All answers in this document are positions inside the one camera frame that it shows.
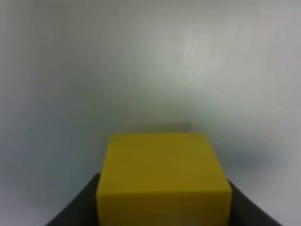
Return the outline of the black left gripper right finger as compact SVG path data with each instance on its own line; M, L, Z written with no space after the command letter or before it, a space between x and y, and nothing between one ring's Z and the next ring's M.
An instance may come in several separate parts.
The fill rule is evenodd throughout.
M281 226L247 198L229 179L232 189L229 226Z

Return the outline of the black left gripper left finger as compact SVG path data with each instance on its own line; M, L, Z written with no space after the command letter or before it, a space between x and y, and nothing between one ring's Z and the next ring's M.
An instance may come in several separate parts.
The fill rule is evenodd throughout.
M100 173L95 174L82 191L47 225L98 226L96 190L100 176Z

